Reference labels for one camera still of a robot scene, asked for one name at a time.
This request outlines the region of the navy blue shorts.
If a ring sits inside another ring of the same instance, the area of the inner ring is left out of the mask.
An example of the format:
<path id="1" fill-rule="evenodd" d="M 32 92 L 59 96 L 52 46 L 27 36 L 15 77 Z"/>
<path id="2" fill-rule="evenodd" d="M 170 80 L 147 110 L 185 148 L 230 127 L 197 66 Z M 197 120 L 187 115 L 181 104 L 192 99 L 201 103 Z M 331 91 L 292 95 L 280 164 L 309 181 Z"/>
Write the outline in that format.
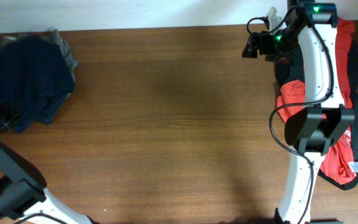
<path id="1" fill-rule="evenodd" d="M 51 35 L 3 37 L 0 45 L 0 103 L 13 117 L 14 132 L 33 122 L 49 124 L 75 89 L 78 63 L 57 30 Z"/>

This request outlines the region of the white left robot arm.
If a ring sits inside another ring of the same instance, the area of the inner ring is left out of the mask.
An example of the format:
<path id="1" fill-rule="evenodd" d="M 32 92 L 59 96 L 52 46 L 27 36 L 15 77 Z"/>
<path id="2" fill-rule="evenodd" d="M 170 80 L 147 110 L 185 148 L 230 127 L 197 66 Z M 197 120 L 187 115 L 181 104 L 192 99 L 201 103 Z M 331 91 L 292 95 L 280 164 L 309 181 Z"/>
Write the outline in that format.
<path id="1" fill-rule="evenodd" d="M 59 201 L 40 171 L 0 141 L 0 219 L 17 223 L 80 223 L 95 221 Z"/>

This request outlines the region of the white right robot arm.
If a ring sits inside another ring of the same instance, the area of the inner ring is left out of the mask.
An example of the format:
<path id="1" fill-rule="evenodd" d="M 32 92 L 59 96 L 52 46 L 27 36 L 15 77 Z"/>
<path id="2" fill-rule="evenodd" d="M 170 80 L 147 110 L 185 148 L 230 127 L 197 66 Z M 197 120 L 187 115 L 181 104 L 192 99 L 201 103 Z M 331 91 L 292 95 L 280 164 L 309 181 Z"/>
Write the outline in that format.
<path id="1" fill-rule="evenodd" d="M 345 130 L 354 122 L 345 107 L 336 68 L 337 8 L 333 3 L 288 1 L 288 11 L 277 16 L 275 8 L 261 17 L 266 31 L 249 32 L 244 58 L 265 55 L 278 62 L 301 49 L 305 99 L 301 110 L 285 123 L 285 142 L 290 166 L 285 193 L 271 223 L 310 223 L 310 204 L 319 168 Z"/>

